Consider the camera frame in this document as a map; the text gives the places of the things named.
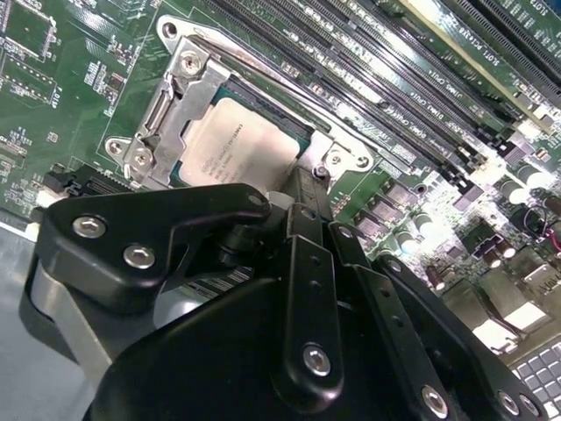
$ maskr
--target capacitor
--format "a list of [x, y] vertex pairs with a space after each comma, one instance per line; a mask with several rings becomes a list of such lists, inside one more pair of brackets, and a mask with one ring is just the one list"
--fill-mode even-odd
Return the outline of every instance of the capacitor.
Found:
[[483, 254], [483, 260], [491, 269], [498, 268], [502, 263], [501, 256], [495, 249]]
[[420, 213], [414, 217], [413, 222], [424, 238], [428, 238], [435, 231], [435, 223], [426, 213]]
[[529, 198], [528, 191], [514, 180], [509, 180], [501, 186], [501, 194], [511, 204], [525, 203]]
[[516, 254], [516, 249], [505, 239], [497, 243], [495, 248], [505, 259], [510, 259]]
[[414, 254], [418, 250], [419, 243], [409, 231], [399, 232], [395, 237], [401, 251], [405, 254]]
[[430, 285], [432, 285], [436, 291], [442, 291], [444, 289], [446, 284], [444, 283], [443, 277], [438, 273], [437, 268], [434, 266], [427, 266], [424, 273], [427, 275]]
[[557, 196], [549, 196], [543, 200], [543, 206], [561, 217], [561, 199]]
[[525, 165], [518, 170], [518, 178], [530, 189], [539, 189], [547, 185], [548, 176], [531, 165]]

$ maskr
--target pcie slot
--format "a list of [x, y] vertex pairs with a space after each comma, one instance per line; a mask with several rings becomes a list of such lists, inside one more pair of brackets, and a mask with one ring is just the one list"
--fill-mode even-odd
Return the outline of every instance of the pcie slot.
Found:
[[[436, 43], [442, 42], [447, 48], [453, 50], [462, 61], [487, 79], [502, 96], [515, 105], [530, 120], [539, 126], [547, 134], [552, 134], [553, 129], [547, 122], [537, 117], [532, 110], [516, 98], [519, 92], [524, 93], [536, 104], [548, 104], [543, 101], [539, 90], [506, 63], [486, 42], [473, 31], [465, 22], [458, 19], [447, 7], [437, 4], [434, 0], [426, 0], [418, 3], [414, 0], [388, 0], [383, 4], [385, 10], [391, 10], [396, 2], [402, 10], [408, 11], [410, 20], [415, 20], [417, 25], [426, 27], [428, 32], [434, 34]], [[424, 40], [429, 48], [433, 49], [433, 38]]]
[[[300, 10], [296, 9], [291, 3], [287, 2], [286, 0], [274, 0], [273, 2], [267, 2], [267, 5], [270, 5], [271, 3], [275, 3], [279, 6], [278, 8], [276, 8], [276, 12], [278, 13], [277, 19], [279, 19], [287, 28], [289, 28], [290, 31], [297, 33], [300, 37], [303, 37], [301, 33], [301, 26], [293, 24], [290, 20], [291, 17], [298, 17], [301, 20], [301, 22], [303, 22], [305, 25], [314, 25], [314, 29], [318, 33], [321, 33], [324, 37], [329, 37], [330, 42], [332, 42], [336, 46], [339, 46], [340, 52], [347, 55], [347, 57], [352, 58], [352, 60], [350, 61], [345, 60], [342, 54], [339, 54], [338, 58], [344, 62], [344, 63], [339, 62], [338, 63], [339, 65], [342, 65], [342, 67], [345, 68], [345, 70], [351, 73], [354, 77], [357, 77], [358, 79], [362, 79], [362, 82], [365, 83], [366, 85], [375, 82], [373, 80], [370, 80], [370, 78], [365, 79], [363, 77], [362, 73], [365, 68], [358, 66], [356, 62], [362, 61], [367, 66], [369, 66], [370, 63], [362, 59], [359, 56], [359, 53], [356, 53], [356, 50], [341, 44], [341, 42], [339, 41], [339, 39], [337, 39], [337, 37], [334, 37], [329, 32], [324, 31], [321, 25], [315, 25], [314, 24], [315, 21], [313, 18], [310, 18], [309, 16], [303, 14]], [[385, 79], [387, 79], [387, 81], [390, 82], [389, 85], [382, 83], [381, 86], [384, 86], [385, 89], [391, 90], [394, 96], [400, 97], [401, 100], [404, 101], [405, 103], [413, 103], [415, 107], [417, 107], [418, 111], [420, 111], [421, 116], [423, 115], [423, 113], [428, 112], [428, 114], [426, 114], [425, 117], [428, 120], [432, 119], [433, 123], [431, 125], [433, 127], [437, 127], [437, 129], [441, 133], [445, 133], [445, 139], [456, 139], [457, 137], [459, 137], [459, 139], [455, 140], [454, 143], [456, 145], [469, 147], [463, 141], [463, 139], [461, 139], [462, 135], [452, 130], [451, 127], [454, 128], [459, 127], [462, 131], [470, 133], [470, 132], [476, 132], [478, 126], [473, 125], [471, 127], [468, 127], [462, 118], [456, 116], [455, 113], [449, 107], [447, 107], [441, 101], [439, 101], [428, 90], [423, 88], [423, 86], [421, 86], [420, 83], [416, 82], [416, 80], [412, 78], [408, 73], [408, 69], [404, 67], [396, 68], [395, 63], [386, 60], [385, 52], [381, 51], [378, 47], [374, 46], [373, 44], [368, 43], [364, 39], [363, 42], [365, 43], [365, 45], [361, 45], [362, 48], [368, 50], [368, 53], [376, 56], [375, 58], [373, 58], [374, 60], [379, 61], [377, 63], [378, 65], [376, 66], [376, 68], [379, 68], [378, 69], [379, 73], [375, 68], [373, 68], [373, 66], [370, 66], [372, 71], [369, 71], [369, 74], [377, 78], [379, 82], [382, 82], [384, 80], [384, 75], [381, 74], [385, 74]], [[327, 51], [327, 49], [324, 48], [323, 53], [329, 54], [330, 51]], [[404, 92], [404, 90], [409, 90], [410, 95], [413, 96], [407, 95]], [[418, 103], [415, 103], [415, 101], [411, 101], [411, 97], [418, 98], [417, 100]]]
[[500, 48], [501, 55], [510, 62], [529, 82], [540, 88], [540, 92], [553, 104], [559, 106], [561, 98], [557, 94], [557, 86], [561, 80], [558, 75], [547, 76], [537, 65], [530, 61], [510, 40], [497, 30], [479, 11], [467, 0], [442, 0], [462, 20], [469, 22], [470, 27], [485, 39], [493, 40], [493, 47]]
[[510, 35], [510, 40], [556, 83], [561, 82], [561, 62], [534, 37], [526, 32], [523, 25], [510, 16], [497, 0], [471, 0], [482, 13], [502, 32]]
[[[349, 28], [350, 36], [360, 45], [373, 52], [379, 51], [380, 58], [387, 57], [386, 63], [392, 65], [400, 75], [404, 78], [412, 78], [417, 86], [421, 85], [435, 99], [438, 98], [442, 111], [451, 116], [456, 114], [462, 121], [469, 122], [472, 130], [490, 126], [495, 132], [500, 132], [508, 125], [507, 122], [500, 121], [481, 101], [471, 99], [459, 86], [454, 86], [454, 82], [447, 80], [446, 76], [443, 76], [442, 65], [437, 68], [420, 54], [415, 54], [413, 49], [406, 53], [393, 46], [388, 38], [391, 37], [393, 42], [397, 42], [400, 38], [397, 34], [392, 33], [383, 17], [380, 18], [375, 13], [366, 11], [360, 18], [359, 15], [353, 14], [347, 2], [328, 1], [337, 8], [317, 0], [308, 0], [307, 4], [320, 11], [337, 26], [344, 29]], [[356, 29], [350, 27], [348, 22], [352, 22]], [[453, 106], [453, 109], [447, 110], [448, 104]]]
[[[244, 30], [247, 30], [251, 36], [254, 35], [259, 40], [261, 40], [262, 38], [266, 38], [267, 44], [269, 46], [273, 45], [271, 41], [273, 34], [270, 31], [264, 30], [264, 28], [260, 27], [259, 33], [257, 33], [253, 30], [254, 29], [253, 25], [251, 27], [248, 25], [248, 23], [251, 24], [252, 22], [252, 14], [249, 10], [245, 9], [244, 7], [240, 7], [241, 4], [239, 2], [234, 2], [233, 0], [232, 2], [230, 0], [214, 0], [213, 6], [218, 11], [221, 11], [226, 18], [236, 21], [236, 23], [238, 25], [241, 25], [244, 28]], [[281, 53], [281, 48], [286, 47], [287, 46], [286, 43], [284, 43], [283, 40], [277, 39], [276, 41], [278, 42], [278, 48], [276, 48], [276, 50], [278, 51], [279, 56], [283, 57], [284, 61], [289, 61], [289, 58], [287, 57], [288, 54]], [[295, 53], [295, 50], [293, 48], [288, 48], [288, 51], [290, 52], [289, 53], [290, 55], [293, 55]], [[302, 60], [305, 59], [301, 54], [297, 54], [297, 55]], [[343, 91], [340, 89], [340, 84], [341, 84], [340, 80], [327, 73], [325, 73], [322, 76], [323, 76], [322, 81], [329, 83], [331, 86], [331, 90], [337, 92], [337, 94], [334, 95], [334, 97], [339, 102], [344, 102], [345, 105], [347, 106], [348, 106], [348, 102], [352, 102], [355, 104], [355, 108], [356, 106], [361, 106], [363, 102], [361, 100], [358, 100], [355, 96], [351, 96], [348, 93], [342, 94]], [[462, 160], [460, 160], [459, 157], [457, 157], [452, 152], [446, 152], [448, 158], [444, 157], [443, 147], [441, 145], [432, 146], [424, 142], [424, 139], [416, 139], [410, 133], [402, 129], [397, 129], [394, 125], [394, 122], [395, 121], [398, 122], [399, 120], [390, 121], [388, 116], [386, 116], [381, 112], [378, 112], [378, 110], [375, 109], [375, 106], [373, 106], [372, 104], [368, 106], [362, 105], [361, 107], [362, 107], [361, 116], [364, 116], [365, 113], [371, 116], [369, 119], [366, 119], [368, 123], [370, 123], [371, 125], [382, 125], [383, 126], [382, 132], [384, 133], [387, 132], [395, 133], [395, 135], [392, 136], [393, 142], [399, 145], [403, 145], [404, 147], [413, 148], [417, 156], [424, 158], [423, 162], [425, 163], [425, 165], [429, 164], [429, 168], [438, 169], [445, 166], [447, 162], [456, 165], [461, 165]]]

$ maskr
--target ram slot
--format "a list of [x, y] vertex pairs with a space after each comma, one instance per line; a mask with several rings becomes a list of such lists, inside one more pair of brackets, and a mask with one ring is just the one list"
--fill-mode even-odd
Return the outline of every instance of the ram slot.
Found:
[[[295, 71], [295, 78], [297, 79], [298, 83], [304, 87], [310, 88], [310, 94], [315, 95], [315, 98], [318, 102], [321, 102], [327, 110], [332, 111], [340, 119], [345, 120], [347, 118], [344, 113], [338, 112], [339, 109], [337, 108], [337, 103], [342, 102], [341, 100], [333, 97], [329, 98], [330, 100], [328, 101], [326, 99], [326, 96], [318, 95], [317, 91], [315, 89], [312, 89], [312, 87], [316, 86], [317, 77], [314, 77], [316, 66], [315, 63], [311, 61], [306, 55], [299, 54], [298, 52], [294, 51], [293, 48], [287, 46], [286, 43], [275, 43], [274, 45], [269, 40], [268, 32], [261, 26], [252, 25], [252, 20], [250, 18], [248, 19], [244, 14], [245, 9], [239, 8], [236, 2], [215, 0], [213, 3], [209, 4], [209, 6], [215, 13], [219, 13], [225, 22], [229, 22], [231, 25], [235, 25], [237, 28], [243, 29], [243, 31], [255, 41], [254, 44], [259, 42], [262, 46], [266, 46], [266, 50], [271, 52], [271, 55], [269, 57], [264, 58], [266, 62], [268, 62], [270, 65], [274, 65], [280, 70], [286, 67], [290, 67], [293, 71]], [[352, 127], [372, 141], [373, 145], [366, 145], [372, 147], [374, 152], [380, 149], [384, 149], [385, 151], [387, 151], [383, 154], [383, 156], [388, 160], [390, 164], [392, 164], [392, 166], [396, 168], [402, 168], [403, 163], [407, 164], [410, 167], [414, 166], [413, 161], [403, 161], [399, 154], [392, 155], [392, 151], [397, 145], [404, 144], [403, 141], [386, 136], [383, 131], [370, 130], [371, 127], [367, 126], [368, 123], [365, 123], [365, 125], [366, 128], [361, 127], [360, 124], [355, 122]], [[419, 167], [420, 169], [424, 169], [424, 166], [428, 164], [425, 161], [420, 163], [419, 165], [421, 165]]]
[[547, 35], [547, 32], [557, 35], [561, 25], [561, 18], [553, 10], [542, 3], [533, 6], [525, 1], [471, 0], [471, 3], [538, 63], [549, 78], [556, 83], [561, 81], [561, 45]]
[[[257, 4], [254, 1], [234, 2], [229, 0], [215, 0], [215, 4], [219, 4], [221, 8], [224, 8], [224, 11], [230, 17], [232, 17], [232, 15], [235, 15], [236, 18], [241, 22], [251, 23], [254, 20], [255, 13], [258, 13], [261, 16], [262, 22], [264, 23], [277, 23], [279, 21], [279, 17], [277, 15], [274, 15], [273, 13], [271, 13], [271, 17], [274, 18], [263, 19], [263, 14], [267, 11], [267, 8], [265, 8], [264, 5]], [[286, 35], [276, 31], [272, 26], [268, 26], [267, 30], [263, 30], [262, 32], [264, 34], [263, 36], [267, 37], [269, 44], [274, 42], [275, 45], [277, 45], [278, 43], [279, 46], [288, 46], [288, 51], [292, 52], [292, 54], [295, 53], [295, 50], [293, 48], [290, 48], [290, 45], [287, 44]], [[321, 47], [321, 45], [316, 40], [309, 39], [309, 42], [313, 43], [315, 48]], [[319, 63], [316, 63], [316, 75], [318, 74], [318, 64]], [[304, 72], [302, 72], [302, 74], [299, 76], [299, 81], [302, 82], [302, 84], [304, 84], [305, 86], [313, 85], [313, 90], [315, 92], [318, 91], [318, 87], [321, 88], [323, 92], [329, 92], [329, 90], [331, 90], [333, 94], [325, 94], [323, 99], [329, 98], [328, 102], [336, 105], [335, 112], [337, 112], [337, 110], [339, 110], [340, 108], [337, 107], [339, 103], [344, 103], [345, 108], [348, 108], [349, 103], [354, 103], [355, 106], [360, 106], [361, 104], [364, 104], [366, 100], [368, 102], [368, 105], [362, 106], [362, 118], [364, 119], [364, 113], [366, 113], [366, 115], [369, 116], [369, 119], [366, 120], [369, 125], [382, 125], [383, 130], [379, 131], [378, 134], [383, 132], [395, 133], [395, 136], [393, 136], [393, 142], [396, 142], [403, 147], [413, 148], [415, 150], [415, 155], [424, 157], [424, 161], [430, 162], [430, 165], [433, 169], [438, 169], [446, 163], [461, 166], [462, 163], [466, 161], [465, 157], [462, 157], [464, 158], [462, 160], [455, 154], [455, 152], [451, 151], [450, 145], [442, 142], [442, 140], [440, 141], [440, 143], [437, 143], [435, 140], [428, 138], [422, 131], [418, 129], [415, 130], [414, 126], [408, 126], [407, 128], [404, 127], [401, 129], [399, 126], [401, 126], [401, 123], [403, 123], [403, 118], [400, 118], [400, 116], [398, 116], [397, 114], [387, 115], [384, 112], [378, 111], [376, 103], [373, 100], [381, 100], [381, 98], [379, 98], [374, 92], [372, 93], [372, 95], [375, 95], [376, 97], [370, 99], [364, 97], [363, 99], [358, 99], [353, 94], [348, 94], [347, 92], [345, 92], [340, 88], [341, 82], [344, 82], [344, 80], [338, 78], [335, 73], [330, 73], [327, 71], [322, 72], [321, 78], [318, 79], [317, 76], [314, 77], [313, 75], [305, 74]], [[359, 125], [357, 125], [355, 121], [352, 122], [352, 125], [359, 129]]]
[[458, 86], [448, 78], [446, 73], [450, 72], [447, 72], [438, 61], [438, 65], [435, 66], [425, 60], [397, 33], [392, 32], [387, 25], [387, 19], [381, 16], [381, 13], [371, 13], [353, 2], [349, 4], [340, 0], [328, 1], [331, 6], [317, 0], [308, 0], [307, 4], [339, 28], [344, 28], [343, 31], [346, 31], [361, 46], [373, 52], [380, 50], [380, 57], [388, 57], [401, 75], [408, 74], [409, 77], [415, 78], [415, 82], [421, 84], [431, 95], [438, 97], [440, 103], [452, 106], [453, 113], [462, 120], [483, 130], [490, 127], [493, 132], [501, 132], [508, 125], [508, 122], [497, 118], [480, 100], [467, 95], [464, 92], [464, 83]]
[[[264, 4], [258, 4], [257, 0], [244, 0], [239, 3], [244, 5], [248, 11], [255, 11], [256, 6], [266, 7]], [[439, 110], [440, 104], [438, 104], [435, 98], [427, 95], [424, 91], [415, 89], [413, 85], [401, 78], [399, 74], [394, 72], [384, 62], [378, 61], [378, 59], [373, 56], [372, 59], [377, 61], [374, 70], [380, 71], [382, 68], [386, 73], [386, 77], [388, 74], [391, 75], [391, 78], [388, 78], [388, 80], [394, 82], [394, 84], [387, 84], [367, 77], [364, 75], [363, 68], [357, 68], [357, 65], [353, 61], [345, 60], [341, 55], [333, 54], [331, 48], [309, 37], [306, 32], [301, 30], [300, 25], [292, 24], [288, 18], [283, 17], [280, 13], [281, 11], [276, 11], [274, 13], [276, 19], [274, 20], [274, 25], [269, 26], [271, 31], [276, 30], [280, 37], [284, 37], [286, 41], [292, 42], [302, 51], [309, 52], [311, 56], [321, 56], [321, 58], [317, 60], [317, 64], [324, 67], [323, 74], [338, 75], [338, 83], [342, 82], [349, 85], [350, 88], [357, 91], [366, 101], [371, 102], [372, 106], [377, 106], [380, 102], [397, 102], [403, 107], [408, 108], [408, 105], [411, 103], [411, 98], [413, 98], [416, 101], [418, 109], [417, 116], [420, 116], [420, 119], [417, 119], [417, 127], [423, 127], [424, 141], [429, 141], [435, 147], [446, 149], [456, 154], [458, 157], [464, 158], [461, 161], [465, 162], [466, 171], [472, 171], [473, 165], [481, 163], [482, 157], [478, 155], [478, 152], [473, 149], [469, 143], [464, 141], [464, 137], [469, 136], [467, 132], [469, 129], [466, 130], [462, 128], [460, 126], [462, 123], [455, 122], [448, 115], [442, 113]], [[427, 114], [434, 116], [434, 119], [426, 118]], [[387, 115], [393, 118], [398, 125], [403, 125], [404, 119], [401, 117], [401, 114], [388, 112]], [[427, 124], [421, 123], [421, 119], [426, 121]], [[430, 133], [428, 126], [433, 129], [433, 133], [427, 135], [426, 133]]]
[[516, 97], [523, 93], [531, 102], [551, 108], [550, 104], [543, 100], [539, 90], [525, 81], [514, 68], [506, 63], [477, 34], [470, 31], [468, 26], [448, 8], [435, 0], [423, 0], [422, 4], [418, 0], [388, 0], [383, 4], [383, 7], [392, 10], [391, 4], [395, 4], [395, 2], [402, 6], [401, 10], [408, 11], [410, 15], [408, 18], [417, 26], [424, 26], [427, 32], [432, 32], [431, 36], [422, 41], [425, 46], [433, 49], [433, 51], [436, 47], [437, 53], [443, 56], [445, 56], [443, 50], [452, 50], [544, 132], [553, 133], [550, 125], [544, 123], [526, 104]]
[[546, 75], [528, 59], [507, 37], [493, 26], [468, 0], [442, 0], [458, 17], [470, 23], [470, 27], [482, 36], [495, 51], [523, 75], [527, 81], [540, 88], [540, 92], [554, 105], [561, 106], [556, 75]]

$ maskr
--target cable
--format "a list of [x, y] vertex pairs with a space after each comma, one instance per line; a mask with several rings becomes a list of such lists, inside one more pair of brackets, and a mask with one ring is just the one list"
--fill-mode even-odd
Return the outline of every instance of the cable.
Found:
[[[542, 229], [542, 232], [536, 232], [528, 226], [528, 217], [530, 215], [530, 212], [533, 211], [534, 209], [539, 209], [543, 213], [543, 229]], [[532, 206], [528, 209], [528, 211], [524, 215], [524, 219], [522, 221], [522, 224], [523, 224], [524, 228], [526, 228], [532, 235], [534, 235], [537, 239], [539, 239], [539, 238], [542, 238], [542, 237], [546, 236], [545, 234], [547, 233], [547, 222], [548, 222], [547, 209], [545, 209], [541, 205], [536, 205], [536, 206]]]

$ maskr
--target screw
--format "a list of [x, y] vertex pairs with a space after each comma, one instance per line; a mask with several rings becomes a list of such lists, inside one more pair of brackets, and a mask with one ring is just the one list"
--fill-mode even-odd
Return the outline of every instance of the screw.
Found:
[[85, 239], [99, 239], [106, 228], [102, 220], [93, 217], [80, 217], [72, 223], [74, 232]]
[[313, 374], [325, 377], [331, 371], [331, 362], [323, 349], [317, 346], [306, 346], [304, 349], [304, 364]]
[[516, 402], [502, 390], [499, 390], [499, 402], [501, 402], [501, 405], [515, 417], [520, 415], [520, 408], [518, 408]]
[[388, 265], [389, 265], [390, 268], [392, 268], [392, 270], [393, 270], [394, 272], [401, 272], [401, 265], [400, 265], [397, 261], [395, 261], [395, 260], [390, 260], [390, 261], [388, 262]]
[[448, 405], [440, 394], [431, 386], [424, 386], [421, 390], [424, 404], [440, 419], [448, 417]]
[[316, 176], [316, 178], [323, 179], [329, 177], [330, 172], [323, 165], [318, 165], [317, 167], [314, 168], [314, 175]]
[[141, 167], [143, 167], [146, 164], [146, 157], [144, 155], [137, 155], [134, 157], [134, 160]]
[[148, 269], [156, 262], [156, 256], [144, 246], [128, 246], [123, 253], [124, 261], [136, 269]]
[[526, 407], [527, 410], [530, 411], [530, 413], [534, 416], [534, 417], [539, 417], [540, 416], [540, 411], [539, 409], [536, 407], [536, 404], [533, 403], [529, 397], [525, 396], [525, 395], [520, 395], [520, 400], [522, 401], [522, 403], [524, 404], [524, 406]]
[[359, 168], [366, 168], [368, 167], [368, 164], [370, 164], [370, 160], [366, 156], [360, 156], [357, 159], [357, 167]]
[[109, 142], [109, 152], [113, 153], [114, 155], [120, 155], [121, 153], [123, 153], [123, 147], [120, 143], [112, 140], [111, 142]]
[[186, 51], [181, 55], [181, 70], [186, 75], [194, 76], [201, 71], [201, 59], [194, 51]]
[[352, 232], [346, 226], [339, 226], [339, 232], [341, 232], [343, 236], [348, 239], [352, 238]]

